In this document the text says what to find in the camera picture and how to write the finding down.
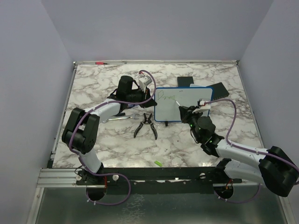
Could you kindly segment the blue framed whiteboard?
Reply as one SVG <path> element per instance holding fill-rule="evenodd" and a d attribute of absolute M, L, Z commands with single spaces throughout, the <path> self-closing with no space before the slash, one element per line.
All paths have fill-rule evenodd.
<path fill-rule="evenodd" d="M 210 101 L 212 87 L 158 87 L 154 100 L 154 120 L 156 122 L 180 122 L 179 106 L 196 106 L 198 101 Z"/>

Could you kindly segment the green marker cap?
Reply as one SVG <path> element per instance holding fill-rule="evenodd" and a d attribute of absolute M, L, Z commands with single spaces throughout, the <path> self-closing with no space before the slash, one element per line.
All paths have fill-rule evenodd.
<path fill-rule="evenodd" d="M 154 163 L 155 163 L 156 165 L 162 167 L 162 164 L 161 164 L 159 161 L 155 161 Z"/>

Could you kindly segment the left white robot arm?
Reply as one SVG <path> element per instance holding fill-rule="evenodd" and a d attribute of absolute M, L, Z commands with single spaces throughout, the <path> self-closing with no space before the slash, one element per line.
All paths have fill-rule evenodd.
<path fill-rule="evenodd" d="M 156 82 L 153 77 L 144 73 L 145 71 L 140 71 L 138 80 L 130 76 L 121 76 L 118 87 L 103 103 L 84 110 L 75 108 L 70 113 L 62 134 L 62 142 L 78 156 L 83 169 L 88 172 L 87 179 L 93 184 L 103 180 L 103 163 L 93 149 L 99 124 L 131 105 L 141 108 L 157 105 L 148 87 L 150 83 Z"/>

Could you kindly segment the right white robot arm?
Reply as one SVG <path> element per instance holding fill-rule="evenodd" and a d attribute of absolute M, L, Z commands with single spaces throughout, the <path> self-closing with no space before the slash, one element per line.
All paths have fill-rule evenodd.
<path fill-rule="evenodd" d="M 221 157 L 226 165 L 215 170 L 215 179 L 244 179 L 265 185 L 272 193 L 286 197 L 299 180 L 299 169 L 279 147 L 254 148 L 237 144 L 216 134 L 212 120 L 198 106 L 179 106 L 182 123 L 203 151 Z"/>

